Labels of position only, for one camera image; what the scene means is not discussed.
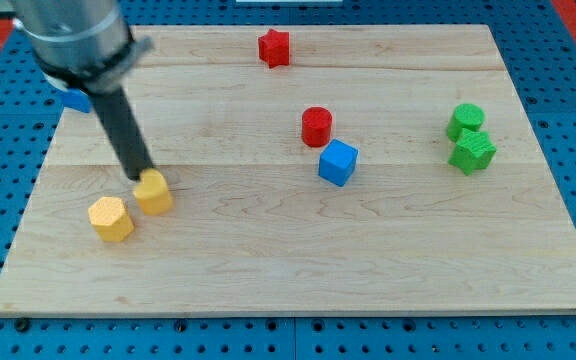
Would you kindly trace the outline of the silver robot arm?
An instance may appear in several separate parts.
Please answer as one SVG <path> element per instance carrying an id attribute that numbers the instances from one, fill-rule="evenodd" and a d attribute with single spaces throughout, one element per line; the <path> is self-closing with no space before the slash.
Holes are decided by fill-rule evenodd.
<path id="1" fill-rule="evenodd" d="M 47 81 L 66 91 L 111 93 L 145 54 L 116 0 L 11 0 L 14 25 L 29 39 Z"/>

